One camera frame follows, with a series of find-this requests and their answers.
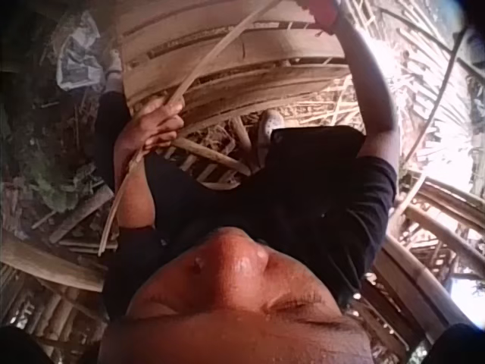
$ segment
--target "person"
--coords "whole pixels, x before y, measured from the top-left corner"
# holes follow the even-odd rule
[[[299,2],[340,41],[366,135],[350,127],[276,129],[264,168],[213,191],[154,152],[183,127],[183,102],[130,117],[111,69],[96,121],[96,163],[119,188],[103,297],[112,323],[102,363],[372,363],[368,336],[342,314],[371,267],[396,194],[399,127],[365,41],[331,0]],[[265,113],[262,130],[281,125]]]

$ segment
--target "black t-shirt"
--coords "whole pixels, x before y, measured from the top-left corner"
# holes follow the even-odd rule
[[[122,229],[103,290],[110,317],[124,315],[148,278],[220,226],[240,227],[255,240],[298,259],[345,306],[381,248],[396,194],[396,172],[375,157],[353,158],[345,167],[335,164],[320,172],[325,182],[296,174],[298,181],[273,180],[271,186],[277,188],[253,197],[243,187],[216,212],[194,218],[174,241],[151,228]],[[290,190],[284,185],[291,185]]]

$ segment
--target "foot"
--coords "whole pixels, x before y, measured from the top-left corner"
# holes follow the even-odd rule
[[[273,130],[283,129],[285,120],[276,110],[266,110],[259,118],[258,125],[258,163],[261,168],[266,162],[266,155],[270,149]]]

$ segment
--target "twig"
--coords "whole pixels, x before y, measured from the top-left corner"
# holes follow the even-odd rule
[[[235,26],[200,62],[197,66],[190,72],[190,74],[185,78],[185,80],[178,86],[175,93],[168,100],[168,104],[174,103],[182,99],[183,94],[189,89],[192,83],[200,76],[200,73],[210,64],[220,53],[222,53],[225,48],[236,40],[244,30],[248,29],[261,15],[266,13],[270,8],[279,4],[282,0],[267,0],[261,4],[261,7],[253,11],[248,17],[241,21],[237,26]],[[106,221],[105,229],[103,230],[103,235],[101,243],[99,245],[99,255],[101,255],[108,242],[108,235],[111,230],[111,225],[113,224],[114,217],[118,206],[120,205],[121,198],[123,197],[124,191],[127,188],[127,181],[130,179],[131,174],[136,170],[136,166],[140,164],[143,160],[143,150],[139,150],[135,156],[132,158],[129,164],[128,172],[125,175],[123,182],[120,185],[119,190],[116,192],[114,197],[113,205],[109,212],[108,220]]]
[[[456,58],[458,56],[458,51],[460,50],[460,47],[462,46],[463,39],[465,37],[465,33],[467,31],[467,27],[465,27],[459,34],[458,37],[456,38],[455,46],[453,47],[453,52],[452,56],[449,59],[448,63],[448,68],[446,69],[445,73],[445,78],[443,79],[443,83],[440,88],[440,92],[438,93],[438,96],[436,98],[436,102],[434,103],[433,110],[431,111],[431,114],[429,118],[427,119],[426,124],[423,126],[423,129],[419,133],[418,138],[415,141],[415,144],[411,147],[411,150],[409,151],[409,154],[405,157],[404,163],[408,163],[409,160],[412,158],[412,156],[415,154],[416,150],[420,146],[421,142],[423,141],[424,136],[426,135],[428,127],[433,123],[434,115],[438,111],[438,108],[440,106],[441,100],[443,99],[443,96],[446,91],[446,86],[448,85],[448,80],[449,77],[452,74],[453,66],[455,65]]]
[[[448,53],[448,54],[452,53],[452,50],[450,50],[447,45],[445,45],[444,43],[440,42],[436,37],[434,37],[431,34],[429,34],[426,30],[423,30],[420,27],[418,27],[417,25],[413,24],[411,21],[409,21],[409,20],[405,19],[404,17],[402,17],[402,16],[400,16],[400,15],[398,15],[396,13],[393,13],[392,11],[389,11],[389,10],[387,10],[385,8],[378,7],[378,9],[382,13],[387,14],[387,15],[389,15],[391,17],[394,17],[397,20],[400,20],[401,22],[403,22],[404,24],[406,24],[408,27],[410,27],[413,30],[419,32],[420,34],[422,34],[423,36],[425,36],[426,38],[428,38],[431,42],[436,43],[446,53]],[[483,72],[481,72],[474,65],[470,64],[469,62],[467,62],[466,60],[463,60],[461,58],[458,58],[457,62],[465,70],[467,70],[468,73],[470,73],[475,78],[477,78],[477,81],[479,81],[482,85],[485,85],[485,74]]]
[[[57,211],[50,211],[50,213],[48,213],[47,215],[45,215],[43,218],[41,218],[40,220],[38,220],[36,223],[34,223],[30,228],[32,230],[35,230],[37,229],[39,226],[41,226],[42,224],[44,224],[46,221],[48,221],[52,216],[54,216],[55,214],[57,214]]]

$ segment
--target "sneaker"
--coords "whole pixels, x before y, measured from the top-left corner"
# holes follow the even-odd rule
[[[285,127],[285,119],[282,114],[276,110],[266,110],[259,118],[258,125],[258,163],[261,168],[266,162],[266,155],[270,150],[271,134],[273,130],[283,129]]]

